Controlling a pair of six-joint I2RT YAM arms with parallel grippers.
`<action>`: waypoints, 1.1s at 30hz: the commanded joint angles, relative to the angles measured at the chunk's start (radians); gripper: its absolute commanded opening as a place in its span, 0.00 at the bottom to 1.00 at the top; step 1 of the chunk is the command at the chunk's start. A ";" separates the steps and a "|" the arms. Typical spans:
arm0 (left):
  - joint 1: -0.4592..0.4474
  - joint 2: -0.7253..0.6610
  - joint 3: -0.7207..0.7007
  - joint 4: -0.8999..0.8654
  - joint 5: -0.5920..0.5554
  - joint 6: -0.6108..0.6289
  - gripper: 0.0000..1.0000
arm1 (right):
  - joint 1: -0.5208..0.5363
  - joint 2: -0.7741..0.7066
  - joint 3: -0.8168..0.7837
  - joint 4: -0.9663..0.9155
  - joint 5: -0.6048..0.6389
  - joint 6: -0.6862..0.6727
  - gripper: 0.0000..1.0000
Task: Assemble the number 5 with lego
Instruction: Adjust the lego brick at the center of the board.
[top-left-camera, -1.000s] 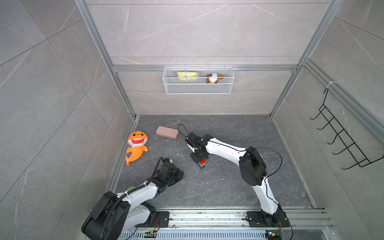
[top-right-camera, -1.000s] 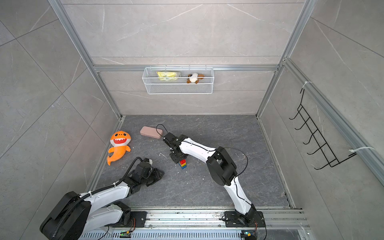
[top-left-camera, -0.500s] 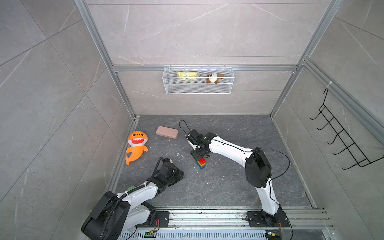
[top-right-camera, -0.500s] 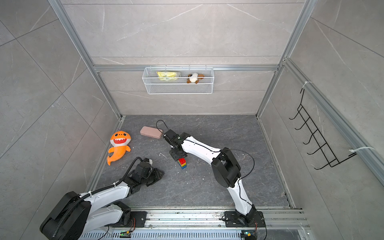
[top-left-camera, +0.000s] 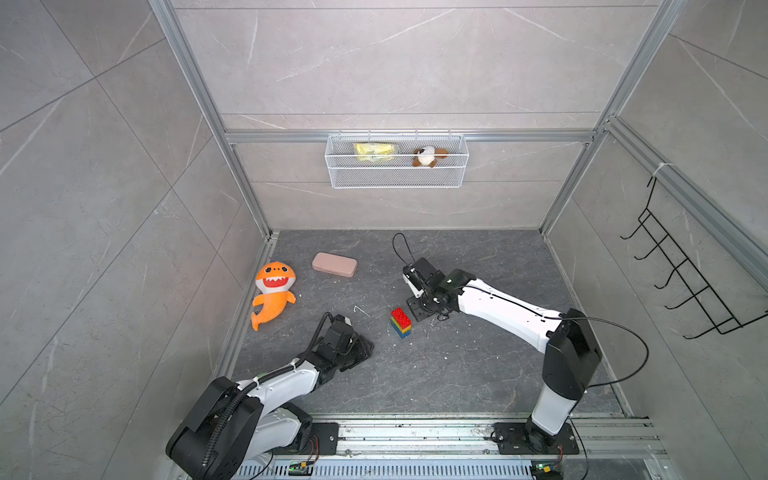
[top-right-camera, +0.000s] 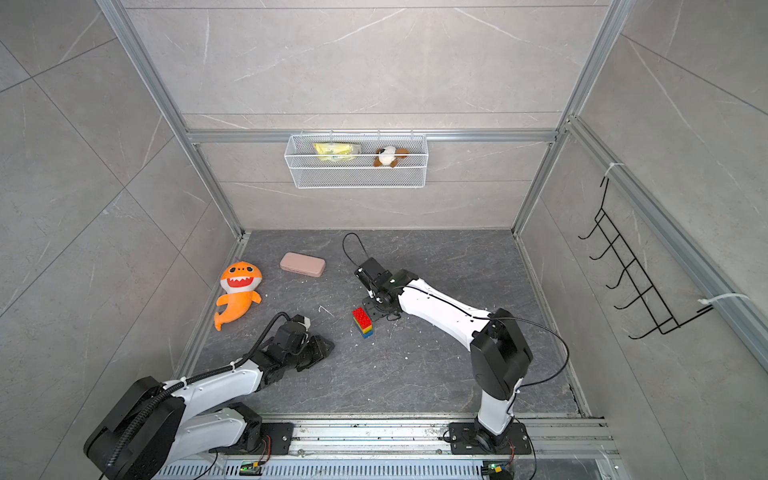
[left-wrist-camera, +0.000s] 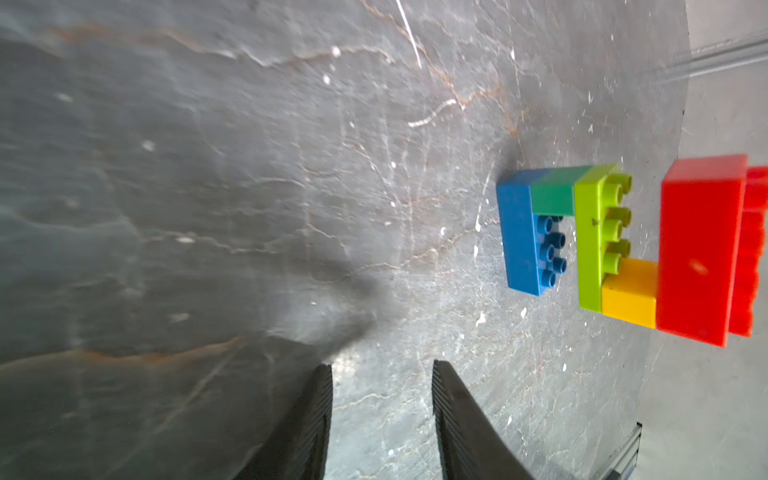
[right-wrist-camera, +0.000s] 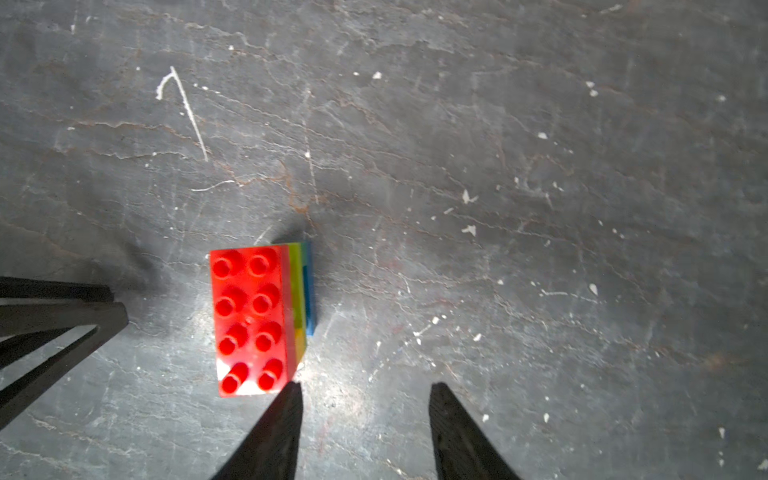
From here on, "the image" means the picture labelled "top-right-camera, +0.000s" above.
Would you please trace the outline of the red lego brick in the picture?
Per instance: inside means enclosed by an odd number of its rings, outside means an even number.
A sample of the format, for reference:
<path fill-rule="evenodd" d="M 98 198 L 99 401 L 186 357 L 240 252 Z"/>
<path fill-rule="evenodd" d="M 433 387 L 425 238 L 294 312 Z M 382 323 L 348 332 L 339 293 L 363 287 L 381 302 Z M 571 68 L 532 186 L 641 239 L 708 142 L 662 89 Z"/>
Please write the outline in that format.
<path fill-rule="evenodd" d="M 359 307 L 355 309 L 352 312 L 352 315 L 353 315 L 355 324 L 357 325 L 358 328 L 359 326 L 365 326 L 365 325 L 372 325 L 373 327 L 372 320 L 370 319 L 370 317 L 368 316 L 367 312 L 363 307 Z"/>

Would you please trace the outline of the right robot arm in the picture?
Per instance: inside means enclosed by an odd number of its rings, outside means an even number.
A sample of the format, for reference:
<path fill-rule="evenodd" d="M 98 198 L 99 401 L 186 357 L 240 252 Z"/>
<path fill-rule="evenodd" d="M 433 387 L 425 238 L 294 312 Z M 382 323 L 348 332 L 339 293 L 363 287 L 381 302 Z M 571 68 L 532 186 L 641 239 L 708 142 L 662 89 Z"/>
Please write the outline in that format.
<path fill-rule="evenodd" d="M 438 291 L 416 274 L 391 273 L 373 258 L 355 270 L 368 297 L 353 311 L 361 334 L 370 336 L 377 319 L 418 317 L 457 340 L 470 354 L 472 375 L 482 391 L 476 426 L 497 440 L 512 422 L 513 403 L 533 360 L 511 313 L 471 307 Z"/>

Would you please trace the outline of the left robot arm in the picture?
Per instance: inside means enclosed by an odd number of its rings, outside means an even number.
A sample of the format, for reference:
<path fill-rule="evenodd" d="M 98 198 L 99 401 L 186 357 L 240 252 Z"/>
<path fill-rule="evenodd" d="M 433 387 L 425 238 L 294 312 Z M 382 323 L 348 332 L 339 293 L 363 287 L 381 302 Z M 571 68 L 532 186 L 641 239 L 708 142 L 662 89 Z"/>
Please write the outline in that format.
<path fill-rule="evenodd" d="M 242 357 L 190 378 L 135 381 L 88 436 L 84 455 L 106 479 L 151 479 L 164 467 L 214 451 L 272 451 L 278 438 L 263 430 L 261 416 L 241 402 L 327 358 L 332 341 L 302 325 L 282 326 L 261 337 Z"/>

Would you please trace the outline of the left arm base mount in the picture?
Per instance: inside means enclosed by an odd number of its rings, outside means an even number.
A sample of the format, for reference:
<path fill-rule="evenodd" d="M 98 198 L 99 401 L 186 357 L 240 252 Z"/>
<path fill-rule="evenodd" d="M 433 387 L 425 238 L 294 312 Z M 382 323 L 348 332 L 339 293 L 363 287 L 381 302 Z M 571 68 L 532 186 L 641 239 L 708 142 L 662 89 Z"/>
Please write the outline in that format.
<path fill-rule="evenodd" d="M 268 422 L 241 402 L 226 406 L 230 413 L 242 417 L 245 426 L 237 441 L 222 444 L 208 450 L 209 453 L 224 455 L 287 455 L 291 446 L 294 424 L 291 422 Z"/>

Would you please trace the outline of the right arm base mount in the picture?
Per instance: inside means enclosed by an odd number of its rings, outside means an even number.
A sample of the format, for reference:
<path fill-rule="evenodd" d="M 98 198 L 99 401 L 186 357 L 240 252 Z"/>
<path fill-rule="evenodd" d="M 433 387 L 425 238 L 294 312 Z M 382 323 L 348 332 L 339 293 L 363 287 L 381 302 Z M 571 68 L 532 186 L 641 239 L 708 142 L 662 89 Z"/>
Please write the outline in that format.
<path fill-rule="evenodd" d="M 453 455 L 531 455 L 533 447 L 526 426 L 513 419 L 499 435 L 476 420 L 452 422 L 440 439 L 450 445 Z"/>

